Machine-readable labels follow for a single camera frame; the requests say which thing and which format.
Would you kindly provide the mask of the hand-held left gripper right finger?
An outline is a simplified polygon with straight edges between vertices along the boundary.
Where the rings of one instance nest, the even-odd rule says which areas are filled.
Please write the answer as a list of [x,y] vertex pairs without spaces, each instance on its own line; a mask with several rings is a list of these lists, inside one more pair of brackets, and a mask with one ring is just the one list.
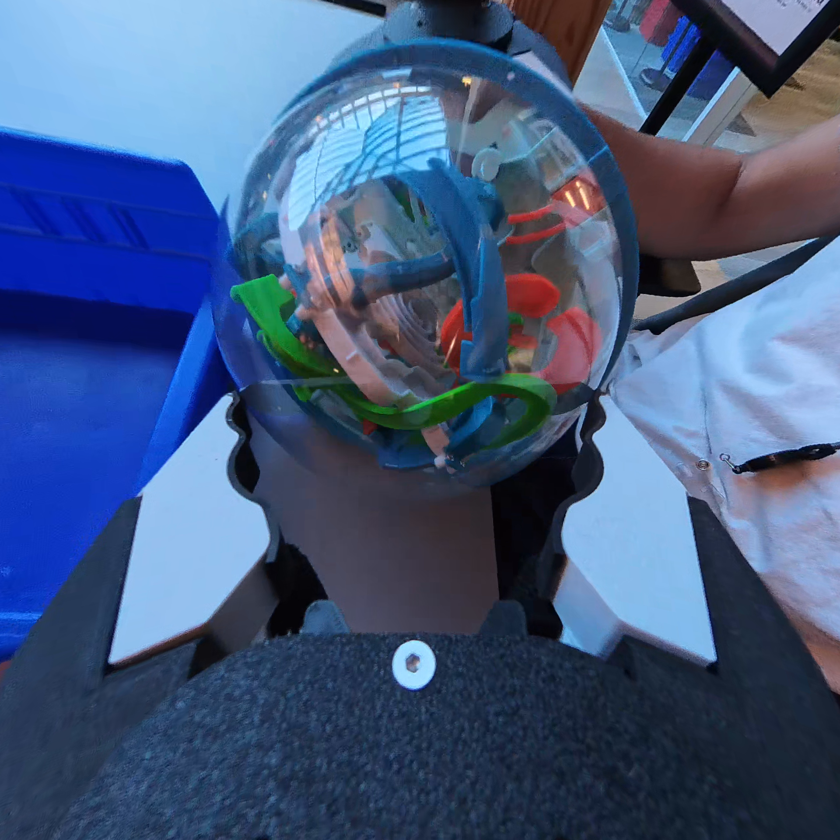
[[593,397],[576,443],[574,493],[543,551],[560,642],[607,659],[630,637],[715,661],[684,487],[608,395]]

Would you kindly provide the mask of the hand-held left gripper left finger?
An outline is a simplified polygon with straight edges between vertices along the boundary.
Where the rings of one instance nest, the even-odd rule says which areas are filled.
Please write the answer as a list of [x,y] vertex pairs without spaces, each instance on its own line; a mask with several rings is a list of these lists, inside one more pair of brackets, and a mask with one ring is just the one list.
[[109,665],[205,638],[231,655],[277,606],[264,568],[277,530],[236,472],[237,457],[250,456],[244,407],[224,395],[136,497]]

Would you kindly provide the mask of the blue plastic bin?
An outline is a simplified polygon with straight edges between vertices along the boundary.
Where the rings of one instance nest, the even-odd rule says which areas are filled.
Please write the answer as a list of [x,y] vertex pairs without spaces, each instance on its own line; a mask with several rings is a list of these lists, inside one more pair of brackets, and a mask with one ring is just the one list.
[[230,389],[190,167],[1,132],[1,659]]

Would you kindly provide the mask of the clear plastic maze ball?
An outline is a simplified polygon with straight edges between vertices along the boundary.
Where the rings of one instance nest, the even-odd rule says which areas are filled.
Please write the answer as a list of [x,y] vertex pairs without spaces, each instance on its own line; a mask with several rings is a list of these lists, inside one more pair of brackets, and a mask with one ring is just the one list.
[[575,424],[637,278],[624,180],[551,48],[422,38],[352,50],[280,112],[220,218],[213,322],[290,457],[455,494]]

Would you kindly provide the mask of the person's right forearm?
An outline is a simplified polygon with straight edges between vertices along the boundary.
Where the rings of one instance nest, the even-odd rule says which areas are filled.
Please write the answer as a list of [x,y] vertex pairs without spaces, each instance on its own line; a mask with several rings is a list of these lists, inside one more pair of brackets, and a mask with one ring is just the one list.
[[648,136],[583,111],[623,175],[646,256],[711,260],[838,234],[838,117],[738,154]]

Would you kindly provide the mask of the black office chair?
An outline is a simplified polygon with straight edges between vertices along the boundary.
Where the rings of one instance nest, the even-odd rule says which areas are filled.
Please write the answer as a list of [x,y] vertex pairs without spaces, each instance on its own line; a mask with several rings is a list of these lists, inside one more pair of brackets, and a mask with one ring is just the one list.
[[700,289],[697,272],[688,260],[642,255],[638,295],[685,298],[687,301],[649,317],[636,318],[631,330],[658,335],[677,323],[717,312],[791,275],[836,240],[838,236],[814,239],[770,263],[705,291]]

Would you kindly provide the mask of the wooden post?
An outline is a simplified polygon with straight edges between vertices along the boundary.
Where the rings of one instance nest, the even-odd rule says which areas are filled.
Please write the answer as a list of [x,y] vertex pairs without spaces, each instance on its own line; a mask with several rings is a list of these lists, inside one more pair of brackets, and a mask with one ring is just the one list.
[[544,37],[575,83],[612,1],[506,1],[515,17]]

